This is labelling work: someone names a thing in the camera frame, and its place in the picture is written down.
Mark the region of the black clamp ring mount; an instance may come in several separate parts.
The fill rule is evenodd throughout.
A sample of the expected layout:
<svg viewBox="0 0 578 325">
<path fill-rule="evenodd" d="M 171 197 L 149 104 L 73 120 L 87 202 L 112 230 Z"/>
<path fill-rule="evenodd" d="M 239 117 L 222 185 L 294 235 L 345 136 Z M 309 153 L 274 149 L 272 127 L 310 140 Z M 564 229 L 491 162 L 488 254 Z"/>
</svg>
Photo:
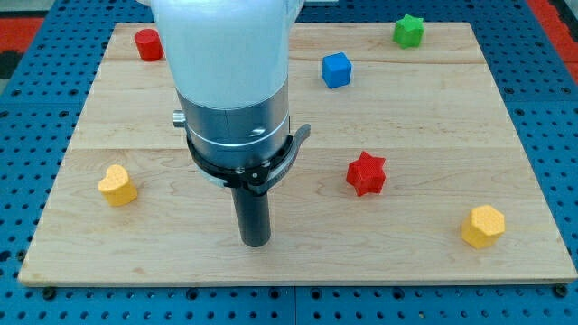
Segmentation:
<svg viewBox="0 0 578 325">
<path fill-rule="evenodd" d="M 311 126 L 302 125 L 293 135 L 288 135 L 284 145 L 271 158 L 254 167 L 225 168 L 209 162 L 196 150 L 190 139 L 187 145 L 192 160 L 202 170 L 205 178 L 220 187 L 241 188 L 254 195 L 263 195 L 275 186 L 293 166 L 299 149 L 310 136 Z"/>
</svg>

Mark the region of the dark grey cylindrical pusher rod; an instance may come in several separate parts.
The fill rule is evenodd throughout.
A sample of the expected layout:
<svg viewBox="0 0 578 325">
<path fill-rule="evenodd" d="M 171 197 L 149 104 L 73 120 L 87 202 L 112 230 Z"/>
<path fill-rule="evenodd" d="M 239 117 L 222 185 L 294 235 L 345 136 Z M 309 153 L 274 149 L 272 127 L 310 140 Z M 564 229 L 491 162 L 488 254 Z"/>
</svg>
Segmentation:
<svg viewBox="0 0 578 325">
<path fill-rule="evenodd" d="M 268 194 L 255 194 L 245 188 L 231 190 L 239 233 L 245 245 L 260 247 L 271 237 Z"/>
</svg>

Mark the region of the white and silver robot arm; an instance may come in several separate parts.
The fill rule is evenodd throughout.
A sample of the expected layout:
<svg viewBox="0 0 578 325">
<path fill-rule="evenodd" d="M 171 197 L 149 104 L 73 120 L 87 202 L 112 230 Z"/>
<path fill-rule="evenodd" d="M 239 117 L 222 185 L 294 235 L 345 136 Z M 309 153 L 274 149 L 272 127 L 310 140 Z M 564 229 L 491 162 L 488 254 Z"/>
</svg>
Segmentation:
<svg viewBox="0 0 578 325">
<path fill-rule="evenodd" d="M 292 167 L 309 125 L 290 130 L 289 36 L 297 0 L 150 0 L 192 159 L 231 190 L 241 239 L 271 236 L 267 193 Z"/>
</svg>

